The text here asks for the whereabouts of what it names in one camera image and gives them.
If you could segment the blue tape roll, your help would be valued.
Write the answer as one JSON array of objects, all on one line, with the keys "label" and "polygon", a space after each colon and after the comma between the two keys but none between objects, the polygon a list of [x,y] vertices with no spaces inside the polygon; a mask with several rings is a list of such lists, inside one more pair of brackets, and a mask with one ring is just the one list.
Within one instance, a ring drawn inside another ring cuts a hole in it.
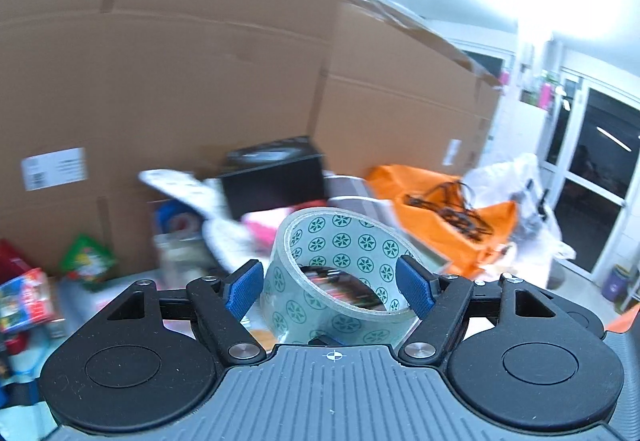
[{"label": "blue tape roll", "polygon": [[160,201],[153,216],[157,230],[163,234],[200,234],[204,221],[193,208],[175,199]]}]

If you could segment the green snack packet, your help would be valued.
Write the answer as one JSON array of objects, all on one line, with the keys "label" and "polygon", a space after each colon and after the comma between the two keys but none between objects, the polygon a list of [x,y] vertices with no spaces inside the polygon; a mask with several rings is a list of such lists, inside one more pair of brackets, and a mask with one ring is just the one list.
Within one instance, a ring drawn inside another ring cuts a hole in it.
[{"label": "green snack packet", "polygon": [[64,253],[61,271],[66,279],[96,291],[110,278],[116,265],[111,250],[93,237],[80,234]]}]

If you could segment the white spiral notebook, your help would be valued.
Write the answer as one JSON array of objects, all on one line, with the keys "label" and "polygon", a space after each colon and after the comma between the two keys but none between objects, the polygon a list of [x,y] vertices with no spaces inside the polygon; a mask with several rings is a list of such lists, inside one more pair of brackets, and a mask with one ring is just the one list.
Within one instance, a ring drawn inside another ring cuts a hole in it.
[{"label": "white spiral notebook", "polygon": [[138,178],[154,190],[181,201],[205,219],[231,218],[222,184],[217,179],[200,181],[191,173],[172,169],[143,170]]}]

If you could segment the large cardboard wall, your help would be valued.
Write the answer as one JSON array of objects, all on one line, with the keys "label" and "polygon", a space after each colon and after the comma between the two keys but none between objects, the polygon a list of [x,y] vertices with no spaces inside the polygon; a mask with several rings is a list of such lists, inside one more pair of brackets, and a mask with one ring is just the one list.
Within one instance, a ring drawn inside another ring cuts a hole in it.
[{"label": "large cardboard wall", "polygon": [[[1,0],[1,235],[50,271],[80,234],[144,271],[143,170],[309,135],[337,172],[460,174],[498,100],[464,54],[363,0]],[[25,190],[23,159],[75,147],[86,181]]]}]

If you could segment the orange plastic bag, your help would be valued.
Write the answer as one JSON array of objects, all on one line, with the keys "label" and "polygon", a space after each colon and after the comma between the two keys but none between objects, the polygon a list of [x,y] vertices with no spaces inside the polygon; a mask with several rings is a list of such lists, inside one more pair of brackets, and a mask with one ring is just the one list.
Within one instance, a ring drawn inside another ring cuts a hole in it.
[{"label": "orange plastic bag", "polygon": [[448,258],[451,274],[467,279],[498,259],[518,223],[514,201],[476,208],[473,191],[455,175],[388,164],[373,168],[367,182],[393,204],[405,231]]}]

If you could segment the green patterned tape roll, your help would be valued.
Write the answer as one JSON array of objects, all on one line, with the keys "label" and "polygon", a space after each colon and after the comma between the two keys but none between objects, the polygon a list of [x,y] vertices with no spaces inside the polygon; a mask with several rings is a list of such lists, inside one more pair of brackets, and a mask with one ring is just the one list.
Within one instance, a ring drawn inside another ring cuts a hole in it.
[{"label": "green patterned tape roll", "polygon": [[390,227],[356,212],[304,209],[277,231],[262,317],[282,343],[325,335],[343,345],[397,346],[416,323],[396,262],[424,256]]}]

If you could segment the white shipping label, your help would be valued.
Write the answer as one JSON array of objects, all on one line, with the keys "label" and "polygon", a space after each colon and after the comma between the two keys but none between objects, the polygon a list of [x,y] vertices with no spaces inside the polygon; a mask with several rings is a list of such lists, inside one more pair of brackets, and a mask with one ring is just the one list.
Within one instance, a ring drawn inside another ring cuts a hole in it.
[{"label": "white shipping label", "polygon": [[83,147],[30,156],[22,160],[21,167],[27,192],[88,179],[86,154]]}]

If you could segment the black cardboard box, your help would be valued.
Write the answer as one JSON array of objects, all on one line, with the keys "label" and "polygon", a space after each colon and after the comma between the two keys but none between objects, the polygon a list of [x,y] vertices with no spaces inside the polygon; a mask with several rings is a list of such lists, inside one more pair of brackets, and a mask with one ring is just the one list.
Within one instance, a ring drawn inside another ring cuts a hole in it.
[{"label": "black cardboard box", "polygon": [[217,179],[235,220],[326,198],[323,154],[307,135],[232,150]]}]

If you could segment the red playing card box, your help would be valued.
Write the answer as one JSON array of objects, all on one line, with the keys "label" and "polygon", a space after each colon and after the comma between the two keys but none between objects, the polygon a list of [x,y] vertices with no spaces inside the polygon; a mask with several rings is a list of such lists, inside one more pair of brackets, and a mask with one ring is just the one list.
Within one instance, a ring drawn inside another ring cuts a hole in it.
[{"label": "red playing card box", "polygon": [[48,276],[31,269],[0,287],[1,331],[14,334],[55,317]]}]

